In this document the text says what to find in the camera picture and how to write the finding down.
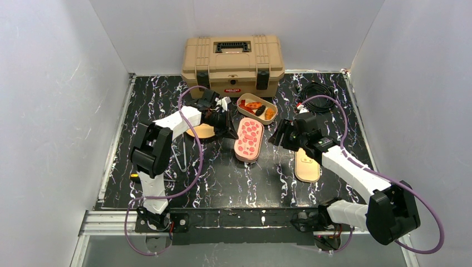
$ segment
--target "red label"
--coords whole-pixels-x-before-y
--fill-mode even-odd
[[[241,89],[239,88],[235,88],[235,89],[225,89],[224,92],[225,93],[239,93],[241,91]]]

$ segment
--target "toolbox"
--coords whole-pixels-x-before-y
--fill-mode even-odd
[[[252,93],[274,97],[285,68],[277,36],[190,38],[185,46],[182,78],[221,96]],[[190,91],[200,98],[203,89]]]

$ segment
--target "toolbox lid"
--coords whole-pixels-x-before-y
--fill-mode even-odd
[[[258,70],[269,70],[269,78],[281,78],[284,64],[277,36],[190,38],[185,46],[182,76],[196,79],[197,71],[208,71],[210,79],[234,72],[254,78]]]

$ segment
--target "toolbox handle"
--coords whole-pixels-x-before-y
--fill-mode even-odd
[[[220,42],[217,43],[215,53],[223,53],[226,48],[242,48],[243,52],[250,52],[248,42]]]

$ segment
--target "black marble table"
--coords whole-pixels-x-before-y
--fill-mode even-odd
[[[277,105],[279,113],[275,121],[265,127],[260,156],[256,163],[245,164],[234,156],[234,140],[210,139],[203,141],[203,174],[198,183],[184,196],[169,202],[171,209],[255,209],[316,207],[333,197],[350,202],[365,203],[363,199],[337,175],[321,168],[322,175],[315,183],[298,181],[293,173],[294,153],[267,143],[282,118],[292,118],[295,113],[298,91],[310,81],[332,86],[336,99],[345,108],[349,133],[346,149],[364,164],[371,166],[346,82],[341,73],[286,74],[279,83],[277,95],[267,98]],[[156,120],[177,110],[177,99],[187,88],[180,76],[137,77],[132,89],[124,125],[121,131],[105,198],[96,209],[125,209],[131,198],[142,196],[140,184],[129,177],[135,170],[127,159],[132,138],[139,120]],[[235,128],[243,118],[235,106],[232,114]],[[324,119],[323,133],[340,140],[343,131],[341,113],[337,108],[317,115]],[[198,166],[198,149],[194,139],[187,134],[174,141],[174,149],[182,159],[182,138],[185,138],[189,168],[182,173],[172,157],[167,175],[177,182],[166,182],[168,195],[186,188],[195,178]]]

